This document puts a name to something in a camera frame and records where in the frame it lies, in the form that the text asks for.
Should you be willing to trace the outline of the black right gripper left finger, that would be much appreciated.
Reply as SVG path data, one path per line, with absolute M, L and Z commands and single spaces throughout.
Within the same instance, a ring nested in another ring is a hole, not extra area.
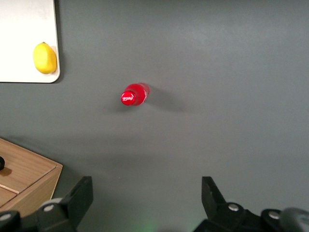
M 35 212 L 22 217 L 19 211 L 0 214 L 2 232 L 76 232 L 93 202 L 92 177 L 84 176 L 64 198 L 42 204 Z

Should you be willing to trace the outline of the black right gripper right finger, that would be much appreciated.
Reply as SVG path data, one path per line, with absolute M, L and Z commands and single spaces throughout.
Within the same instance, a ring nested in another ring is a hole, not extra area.
M 256 215 L 238 203 L 227 202 L 210 176 L 202 178 L 201 200 L 207 218 L 196 232 L 282 232 L 280 210 L 264 209 Z

